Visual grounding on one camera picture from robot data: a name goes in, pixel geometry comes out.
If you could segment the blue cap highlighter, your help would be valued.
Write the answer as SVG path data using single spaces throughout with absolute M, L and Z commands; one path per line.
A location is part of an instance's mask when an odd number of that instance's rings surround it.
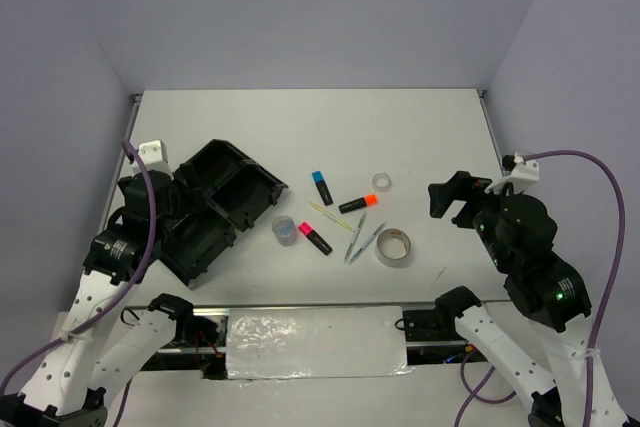
M 332 205 L 333 198 L 331 196 L 331 193 L 329 191 L 328 185 L 324 179 L 323 174 L 320 171 L 314 171 L 312 173 L 312 178 L 323 204 L 325 206 Z

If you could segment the blue pen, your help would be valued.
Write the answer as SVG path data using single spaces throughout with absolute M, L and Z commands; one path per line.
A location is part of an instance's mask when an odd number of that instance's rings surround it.
M 383 222 L 375 229 L 375 231 L 362 243 L 362 245 L 349 259 L 349 265 L 353 264 L 366 251 L 366 249 L 377 239 L 377 237 L 385 229 L 385 227 L 386 222 Z

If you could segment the small clear tape roll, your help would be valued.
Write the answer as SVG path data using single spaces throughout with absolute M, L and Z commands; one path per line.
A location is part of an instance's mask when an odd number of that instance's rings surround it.
M 387 173 L 376 173 L 372 178 L 372 188 L 376 192 L 388 192 L 392 188 L 392 180 Z

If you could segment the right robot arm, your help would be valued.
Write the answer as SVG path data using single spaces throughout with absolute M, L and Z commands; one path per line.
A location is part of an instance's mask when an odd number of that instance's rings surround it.
M 555 221 L 538 199 L 511 183 L 499 193 L 490 180 L 456 172 L 428 187 L 430 215 L 442 217 L 460 201 L 452 222 L 474 230 L 517 311 L 538 336 L 549 365 L 540 367 L 510 338 L 464 286 L 442 295 L 431 309 L 436 330 L 473 345 L 509 383 L 531 426 L 635 426 L 619 405 L 596 348 L 595 323 L 579 272 L 553 250 Z

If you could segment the large clear tape roll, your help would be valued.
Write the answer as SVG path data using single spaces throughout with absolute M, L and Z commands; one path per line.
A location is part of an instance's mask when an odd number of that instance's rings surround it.
M 411 257 L 412 243 L 408 235 L 399 229 L 385 229 L 377 237 L 375 255 L 386 267 L 402 268 Z

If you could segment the orange cap highlighter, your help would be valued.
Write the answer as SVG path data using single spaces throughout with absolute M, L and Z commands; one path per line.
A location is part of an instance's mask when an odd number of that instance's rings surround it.
M 369 194 L 357 199 L 345 202 L 338 206 L 341 214 L 346 214 L 359 209 L 368 208 L 378 203 L 378 197 L 376 194 Z

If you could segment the green pen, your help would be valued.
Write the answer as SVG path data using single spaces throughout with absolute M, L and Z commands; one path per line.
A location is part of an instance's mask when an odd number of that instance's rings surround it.
M 349 263 L 351 255 L 352 255 L 352 253 L 354 251 L 355 244 L 357 243 L 358 237 L 359 237 L 359 235 L 361 233 L 361 230 L 362 230 L 362 228 L 364 226 L 364 223 L 366 222 L 366 218 L 367 218 L 367 213 L 365 212 L 360 217 L 359 222 L 358 222 L 358 224 L 357 224 L 357 226 L 356 226 L 356 228 L 355 228 L 355 230 L 353 232 L 353 235 L 352 235 L 352 237 L 350 239 L 347 251 L 346 251 L 345 256 L 344 256 L 344 263 Z

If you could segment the pink cap highlighter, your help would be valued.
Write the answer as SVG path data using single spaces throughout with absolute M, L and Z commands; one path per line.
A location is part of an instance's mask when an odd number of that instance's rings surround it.
M 298 225 L 298 230 L 303 236 L 309 240 L 323 255 L 328 256 L 332 253 L 332 247 L 327 241 L 308 223 L 302 222 Z

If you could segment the black four-compartment organizer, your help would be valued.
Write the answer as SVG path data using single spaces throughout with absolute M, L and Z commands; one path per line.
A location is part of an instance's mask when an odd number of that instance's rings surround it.
M 231 142 L 214 139 L 174 171 L 181 211 L 162 230 L 160 260 L 184 284 L 208 271 L 288 185 Z

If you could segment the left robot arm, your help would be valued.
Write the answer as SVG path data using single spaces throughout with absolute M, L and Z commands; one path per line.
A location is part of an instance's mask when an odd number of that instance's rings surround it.
M 160 253 L 157 226 L 175 215 L 179 191 L 158 171 L 120 180 L 125 205 L 93 239 L 78 292 L 57 338 L 28 356 L 40 365 L 14 394 L 1 395 L 7 426 L 103 426 L 114 399 L 163 346 L 194 338 L 193 305 L 163 293 L 129 332 L 104 346 L 126 301 Z

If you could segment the clear round jar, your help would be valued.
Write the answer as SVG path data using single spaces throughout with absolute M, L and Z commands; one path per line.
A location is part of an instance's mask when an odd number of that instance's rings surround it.
M 276 217 L 271 223 L 271 229 L 281 246 L 290 247 L 295 243 L 297 228 L 291 217 L 285 215 Z

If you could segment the yellow pen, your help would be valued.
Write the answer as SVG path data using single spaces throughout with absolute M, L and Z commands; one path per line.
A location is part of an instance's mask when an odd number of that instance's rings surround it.
M 334 222 L 337 225 L 341 226 L 342 228 L 348 230 L 349 232 L 355 232 L 354 227 L 352 227 L 347 222 L 341 220 L 335 214 L 331 213 L 330 211 L 328 211 L 324 207 L 320 206 L 319 204 L 317 204 L 315 202 L 312 202 L 312 201 L 308 201 L 307 204 L 309 206 L 311 206 L 313 209 L 315 209 L 316 211 L 318 211 L 319 213 L 321 213 L 322 215 L 324 215 L 325 217 L 327 217 L 328 219 L 330 219 L 332 222 Z

